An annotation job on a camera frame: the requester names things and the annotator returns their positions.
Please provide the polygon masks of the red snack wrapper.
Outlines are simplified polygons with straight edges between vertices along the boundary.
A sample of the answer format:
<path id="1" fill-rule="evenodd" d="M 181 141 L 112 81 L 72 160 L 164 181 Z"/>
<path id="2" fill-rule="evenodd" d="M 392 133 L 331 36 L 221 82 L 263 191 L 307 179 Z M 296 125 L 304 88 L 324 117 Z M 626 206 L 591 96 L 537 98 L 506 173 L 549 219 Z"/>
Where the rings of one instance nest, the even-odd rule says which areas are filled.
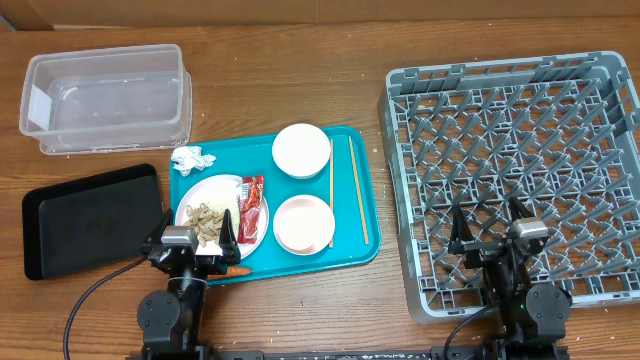
<path id="1" fill-rule="evenodd" d="M 254 244 L 257 241 L 263 193 L 263 176 L 244 177 L 239 184 L 240 225 L 237 241 L 240 244 Z"/>

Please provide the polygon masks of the pink bowl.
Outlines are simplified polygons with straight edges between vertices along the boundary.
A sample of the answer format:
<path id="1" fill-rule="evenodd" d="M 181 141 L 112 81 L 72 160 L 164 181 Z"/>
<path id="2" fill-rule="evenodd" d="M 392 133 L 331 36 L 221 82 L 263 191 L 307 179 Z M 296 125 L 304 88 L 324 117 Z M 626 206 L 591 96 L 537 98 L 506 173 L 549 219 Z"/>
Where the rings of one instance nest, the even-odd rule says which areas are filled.
<path id="1" fill-rule="evenodd" d="M 273 232 L 278 243 L 294 255 L 319 253 L 329 245 L 336 230 L 330 206 L 312 195 L 296 195 L 275 212 Z"/>

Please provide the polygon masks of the white cup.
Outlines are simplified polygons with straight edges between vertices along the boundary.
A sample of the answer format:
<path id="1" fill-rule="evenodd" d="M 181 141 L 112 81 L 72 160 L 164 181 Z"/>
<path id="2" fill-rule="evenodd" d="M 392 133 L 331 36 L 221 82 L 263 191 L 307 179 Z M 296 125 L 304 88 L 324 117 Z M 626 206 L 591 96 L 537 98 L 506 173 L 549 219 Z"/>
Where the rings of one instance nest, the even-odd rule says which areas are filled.
<path id="1" fill-rule="evenodd" d="M 320 128 L 297 123 L 282 129 L 272 144 L 276 166 L 296 179 L 308 179 L 319 174 L 329 162 L 331 145 Z"/>

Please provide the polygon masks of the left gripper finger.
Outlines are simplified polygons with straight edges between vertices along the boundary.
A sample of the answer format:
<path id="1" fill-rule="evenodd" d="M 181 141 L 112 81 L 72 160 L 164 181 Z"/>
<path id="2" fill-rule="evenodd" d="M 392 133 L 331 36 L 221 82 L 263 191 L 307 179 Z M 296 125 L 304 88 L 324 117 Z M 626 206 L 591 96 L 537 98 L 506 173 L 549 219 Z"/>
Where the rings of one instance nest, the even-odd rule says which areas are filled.
<path id="1" fill-rule="evenodd" d="M 229 209 L 226 209 L 224 211 L 218 245 L 222 249 L 231 249 L 232 247 L 237 247 L 237 240 L 232 223 L 232 215 Z"/>
<path id="2" fill-rule="evenodd" d="M 174 211 L 171 208 L 169 208 L 164 213 L 160 223 L 152 230 L 152 232 L 148 236 L 147 243 L 148 244 L 160 243 L 164 230 L 168 226 L 172 226 L 173 223 L 174 223 Z"/>

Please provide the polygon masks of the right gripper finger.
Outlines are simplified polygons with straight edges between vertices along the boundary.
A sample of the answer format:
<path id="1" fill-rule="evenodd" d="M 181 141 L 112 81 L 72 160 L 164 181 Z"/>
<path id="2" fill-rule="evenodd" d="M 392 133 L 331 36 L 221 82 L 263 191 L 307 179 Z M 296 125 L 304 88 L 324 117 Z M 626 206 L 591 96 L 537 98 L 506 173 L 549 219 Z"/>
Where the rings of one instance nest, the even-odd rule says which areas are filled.
<path id="1" fill-rule="evenodd" d="M 462 211 L 462 208 L 458 204 L 454 204 L 451 211 L 452 232 L 450 236 L 450 242 L 454 244 L 472 241 L 473 235 L 467 223 L 466 216 Z"/>
<path id="2" fill-rule="evenodd" d="M 512 222 L 533 216 L 533 213 L 524 206 L 517 196 L 511 196 L 508 199 L 508 204 Z"/>

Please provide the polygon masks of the white tissue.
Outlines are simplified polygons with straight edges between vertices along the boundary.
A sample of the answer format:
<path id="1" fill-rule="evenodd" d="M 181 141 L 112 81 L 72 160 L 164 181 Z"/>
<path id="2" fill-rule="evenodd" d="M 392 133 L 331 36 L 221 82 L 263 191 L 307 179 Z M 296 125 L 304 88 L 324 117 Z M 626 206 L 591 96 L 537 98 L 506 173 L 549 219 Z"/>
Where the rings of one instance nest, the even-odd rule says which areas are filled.
<path id="1" fill-rule="evenodd" d="M 173 168 L 181 176 L 188 176 L 193 169 L 202 171 L 214 164 L 216 157 L 211 154 L 203 154 L 200 146 L 182 146 L 176 148 L 170 157 Z"/>

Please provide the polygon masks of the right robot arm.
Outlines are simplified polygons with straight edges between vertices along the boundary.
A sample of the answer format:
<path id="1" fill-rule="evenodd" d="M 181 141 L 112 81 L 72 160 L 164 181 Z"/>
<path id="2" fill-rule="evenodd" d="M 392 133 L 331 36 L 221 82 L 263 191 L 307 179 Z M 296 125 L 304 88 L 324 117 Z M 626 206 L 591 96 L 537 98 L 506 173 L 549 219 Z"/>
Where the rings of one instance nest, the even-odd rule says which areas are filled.
<path id="1" fill-rule="evenodd" d="M 568 350 L 557 342 L 566 336 L 566 322 L 573 304 L 566 290 L 551 284 L 534 284 L 527 262 L 544 250 L 549 229 L 516 197 L 509 199 L 511 224 L 494 242 L 473 239 L 459 205 L 451 209 L 452 231 L 448 250 L 464 257 L 467 269 L 480 269 L 490 300 L 467 317 L 448 336 L 442 349 L 431 350 L 443 359 L 567 359 Z M 479 346 L 451 345 L 469 323 L 495 310 L 504 333 L 488 337 Z"/>

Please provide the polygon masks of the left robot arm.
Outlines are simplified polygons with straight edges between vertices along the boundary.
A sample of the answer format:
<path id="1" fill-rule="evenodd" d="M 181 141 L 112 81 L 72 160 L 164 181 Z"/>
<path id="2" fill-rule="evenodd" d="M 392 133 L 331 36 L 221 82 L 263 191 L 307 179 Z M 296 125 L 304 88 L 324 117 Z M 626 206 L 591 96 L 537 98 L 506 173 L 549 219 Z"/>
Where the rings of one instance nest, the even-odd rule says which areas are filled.
<path id="1" fill-rule="evenodd" d="M 137 321 L 143 331 L 143 359 L 215 359 L 212 346 L 199 339 L 208 277 L 225 275 L 241 253 L 233 233 L 231 213 L 222 219 L 220 255 L 199 255 L 195 230 L 173 224 L 168 210 L 141 247 L 151 266 L 169 276 L 165 290 L 154 291 L 139 304 Z"/>

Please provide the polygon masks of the peanut shells pile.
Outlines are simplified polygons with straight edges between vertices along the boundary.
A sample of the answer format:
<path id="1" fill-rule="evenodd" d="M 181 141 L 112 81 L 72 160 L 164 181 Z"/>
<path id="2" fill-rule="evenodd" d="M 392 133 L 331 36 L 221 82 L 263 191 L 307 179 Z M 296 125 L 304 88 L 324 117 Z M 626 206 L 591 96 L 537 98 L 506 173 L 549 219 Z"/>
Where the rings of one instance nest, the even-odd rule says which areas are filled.
<path id="1" fill-rule="evenodd" d="M 188 205 L 186 216 L 184 225 L 194 228 L 201 247 L 219 243 L 224 219 L 223 211 L 218 211 L 208 203 L 201 203 L 198 206 Z"/>

